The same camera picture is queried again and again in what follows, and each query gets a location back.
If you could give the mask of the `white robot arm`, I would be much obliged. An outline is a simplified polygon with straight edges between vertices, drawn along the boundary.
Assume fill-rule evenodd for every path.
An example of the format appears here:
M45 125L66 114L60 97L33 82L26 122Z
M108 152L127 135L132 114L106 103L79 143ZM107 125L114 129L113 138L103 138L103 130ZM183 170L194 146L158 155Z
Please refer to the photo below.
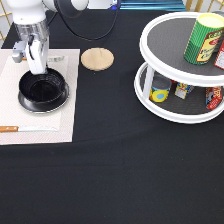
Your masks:
M27 59L32 74L44 74L47 69L49 27L45 9L72 17L84 10L89 0L6 0L20 40L13 47L12 58L20 63Z

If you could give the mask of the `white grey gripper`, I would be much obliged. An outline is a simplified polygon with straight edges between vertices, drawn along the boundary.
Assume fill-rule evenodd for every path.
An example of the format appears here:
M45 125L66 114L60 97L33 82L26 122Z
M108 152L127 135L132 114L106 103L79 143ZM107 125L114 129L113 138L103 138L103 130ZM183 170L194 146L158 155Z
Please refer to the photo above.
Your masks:
M27 41L17 41L14 44L12 58L15 63L26 59L32 74L44 74L47 69L48 50L49 39L40 41L31 35Z

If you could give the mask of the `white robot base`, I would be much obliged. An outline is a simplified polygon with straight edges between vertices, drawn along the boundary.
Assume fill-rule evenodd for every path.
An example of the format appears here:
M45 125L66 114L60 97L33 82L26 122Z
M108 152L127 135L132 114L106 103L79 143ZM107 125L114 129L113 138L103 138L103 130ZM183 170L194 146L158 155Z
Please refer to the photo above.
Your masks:
M121 0L89 0L88 9L117 9Z

